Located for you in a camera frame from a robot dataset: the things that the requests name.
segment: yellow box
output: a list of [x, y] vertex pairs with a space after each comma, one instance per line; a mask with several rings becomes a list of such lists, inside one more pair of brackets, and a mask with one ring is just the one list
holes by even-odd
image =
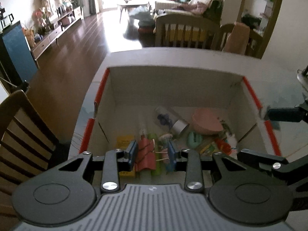
[[[133, 135], [127, 135], [127, 136], [118, 136], [116, 139], [116, 148], [123, 149], [125, 150], [128, 145], [130, 144], [131, 141], [133, 141], [135, 137]], [[128, 171], [121, 171], [119, 172], [120, 176], [129, 176], [129, 177], [135, 177], [136, 172], [135, 172], [135, 166], [133, 167], [133, 170], [128, 172]]]

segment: blue cabinet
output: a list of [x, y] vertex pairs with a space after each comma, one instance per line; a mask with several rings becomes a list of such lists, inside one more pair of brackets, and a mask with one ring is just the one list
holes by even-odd
[[3, 75], [18, 86], [30, 82], [37, 71], [20, 22], [0, 34], [0, 62]]

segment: ribbed gray panel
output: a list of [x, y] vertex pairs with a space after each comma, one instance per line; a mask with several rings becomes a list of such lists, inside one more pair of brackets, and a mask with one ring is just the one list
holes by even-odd
[[15, 230], [290, 231], [292, 229], [284, 223], [257, 228], [237, 225], [214, 212], [203, 195], [188, 193], [178, 184], [153, 186], [128, 184], [120, 193], [104, 195], [88, 216], [73, 224], [42, 228], [20, 223]]

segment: chair backrest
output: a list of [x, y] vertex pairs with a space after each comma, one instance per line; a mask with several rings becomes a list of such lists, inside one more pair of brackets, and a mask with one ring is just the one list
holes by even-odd
[[215, 49], [219, 29], [219, 24], [203, 17], [162, 14], [156, 19], [155, 46]]
[[[216, 50], [222, 50], [226, 45], [227, 38], [229, 34], [232, 32], [234, 28], [234, 24], [225, 24], [220, 27], [220, 33], [218, 36], [218, 45]], [[254, 32], [252, 29], [249, 33], [249, 41], [246, 47], [245, 55], [256, 57], [258, 50], [262, 44], [263, 37], [258, 33]]]
[[47, 170], [59, 141], [22, 90], [0, 104], [0, 119], [0, 223], [9, 226], [17, 220], [10, 195], [18, 184]]

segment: yellow package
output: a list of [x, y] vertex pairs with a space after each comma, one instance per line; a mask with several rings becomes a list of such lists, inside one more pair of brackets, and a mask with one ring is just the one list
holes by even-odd
[[[127, 135], [127, 136], [118, 136], [116, 139], [116, 148], [125, 150], [131, 141], [133, 141], [135, 137], [133, 135]], [[135, 177], [135, 166], [133, 167], [133, 170], [128, 171], [121, 171], [119, 172], [120, 176], [129, 176], [129, 177]]]
[[201, 151], [200, 155], [202, 156], [212, 156], [214, 152], [218, 152], [219, 149], [217, 147], [217, 144], [215, 142], [210, 143], [209, 145], [206, 145]]

